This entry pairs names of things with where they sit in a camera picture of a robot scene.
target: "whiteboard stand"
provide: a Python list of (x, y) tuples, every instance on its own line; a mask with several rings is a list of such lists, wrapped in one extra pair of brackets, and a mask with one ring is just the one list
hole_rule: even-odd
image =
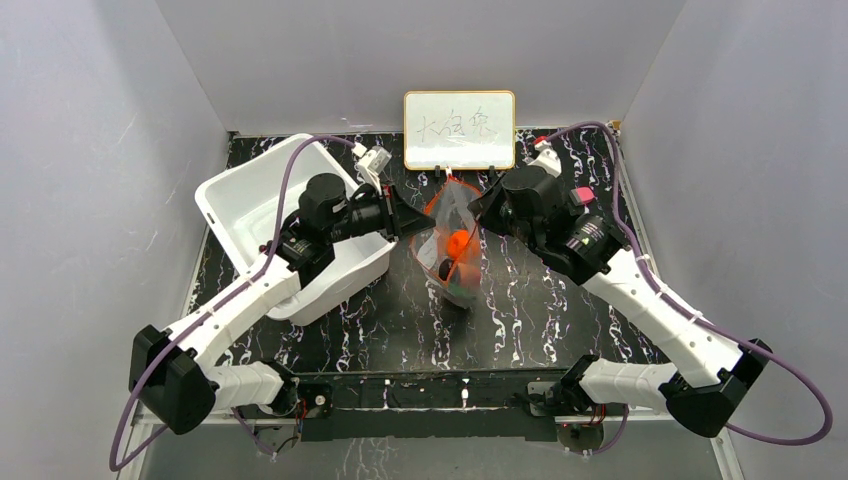
[(404, 96), (404, 165), (409, 170), (497, 170), (515, 165), (515, 95), (413, 91)]

